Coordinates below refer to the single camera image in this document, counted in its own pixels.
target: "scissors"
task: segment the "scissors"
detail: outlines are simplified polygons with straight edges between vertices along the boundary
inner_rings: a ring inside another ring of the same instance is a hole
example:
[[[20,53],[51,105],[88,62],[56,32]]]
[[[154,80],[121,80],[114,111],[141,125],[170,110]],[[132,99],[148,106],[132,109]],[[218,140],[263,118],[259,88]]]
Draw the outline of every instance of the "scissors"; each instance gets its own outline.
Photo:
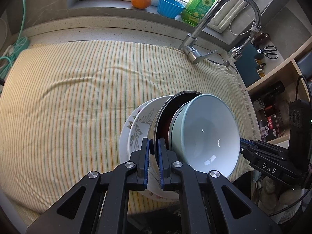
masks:
[[[275,51],[277,51],[277,48],[276,46],[273,46],[273,45],[268,45],[264,49],[257,50],[259,54],[263,54],[264,56],[266,56],[267,58],[271,60],[275,60],[278,58],[278,54],[274,53]]]

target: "screw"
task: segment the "screw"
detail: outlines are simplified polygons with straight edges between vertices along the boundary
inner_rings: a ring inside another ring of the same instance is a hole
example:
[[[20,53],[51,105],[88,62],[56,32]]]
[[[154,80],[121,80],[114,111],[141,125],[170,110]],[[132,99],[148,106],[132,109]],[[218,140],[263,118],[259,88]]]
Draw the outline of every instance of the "screw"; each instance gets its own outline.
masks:
[[[174,164],[174,167],[176,167],[176,168],[180,168],[183,165],[182,162],[180,162],[180,161],[176,161],[173,164]]]
[[[97,173],[97,172],[92,171],[92,172],[89,172],[88,177],[89,177],[89,178],[96,178],[96,177],[97,177],[97,175],[98,175],[98,173]]]
[[[132,168],[135,166],[134,162],[127,162],[124,164],[127,168]]]
[[[218,178],[220,176],[220,173],[218,171],[211,171],[210,176],[213,178]]]

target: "striped towel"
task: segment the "striped towel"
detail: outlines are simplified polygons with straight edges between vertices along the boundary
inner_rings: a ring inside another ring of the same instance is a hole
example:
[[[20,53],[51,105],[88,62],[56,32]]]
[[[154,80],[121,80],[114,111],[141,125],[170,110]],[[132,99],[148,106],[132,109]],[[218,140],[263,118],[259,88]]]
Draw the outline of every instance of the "striped towel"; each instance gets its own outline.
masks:
[[[92,170],[112,171],[124,122],[144,102],[180,91],[213,94],[243,138],[260,139],[235,74],[208,60],[192,65],[168,47],[80,41],[23,51],[0,98],[0,185],[31,224]],[[249,170],[239,157],[233,181]],[[131,191],[128,211],[170,205]]]

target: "green bottle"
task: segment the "green bottle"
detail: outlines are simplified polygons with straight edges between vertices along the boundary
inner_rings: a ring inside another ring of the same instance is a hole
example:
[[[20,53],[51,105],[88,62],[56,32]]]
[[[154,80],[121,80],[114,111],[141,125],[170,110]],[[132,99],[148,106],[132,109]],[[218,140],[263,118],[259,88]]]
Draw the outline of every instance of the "green bottle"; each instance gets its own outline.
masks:
[[[197,26],[216,0],[189,0],[181,13],[184,22]]]

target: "faucet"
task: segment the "faucet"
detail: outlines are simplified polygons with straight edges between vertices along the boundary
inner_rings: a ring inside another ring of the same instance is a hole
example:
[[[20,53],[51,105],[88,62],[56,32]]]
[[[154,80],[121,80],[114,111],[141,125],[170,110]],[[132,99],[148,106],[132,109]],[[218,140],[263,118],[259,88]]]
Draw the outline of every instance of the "faucet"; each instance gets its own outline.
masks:
[[[212,51],[208,54],[201,55],[199,51],[197,51],[193,45],[195,44],[198,35],[201,31],[206,27],[206,25],[210,22],[210,20],[216,15],[216,13],[222,8],[222,6],[230,0],[218,0],[212,8],[206,13],[206,15],[200,20],[198,25],[195,27],[192,33],[189,33],[186,38],[183,40],[182,44],[179,46],[179,50],[182,50],[191,61],[192,64],[199,63],[203,61],[205,58],[214,54],[217,50]],[[250,4],[250,6],[255,11],[255,21],[252,24],[250,36],[248,39],[239,47],[234,47],[230,50],[229,55],[230,59],[233,62],[236,62],[241,57],[241,50],[247,45],[247,43],[252,39],[252,37],[258,33],[261,29],[261,13],[260,9],[258,8],[257,4],[253,0],[243,0]],[[224,63],[225,66],[229,66],[230,63],[226,61]]]

